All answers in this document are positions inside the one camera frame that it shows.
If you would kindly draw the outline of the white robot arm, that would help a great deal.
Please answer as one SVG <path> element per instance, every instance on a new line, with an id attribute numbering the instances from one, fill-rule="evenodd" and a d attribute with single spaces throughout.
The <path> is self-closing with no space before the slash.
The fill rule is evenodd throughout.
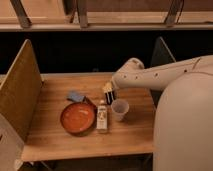
<path id="1" fill-rule="evenodd" d="M 213 55 L 145 68 L 131 58 L 103 90 L 162 93 L 154 119 L 153 171 L 213 171 Z"/>

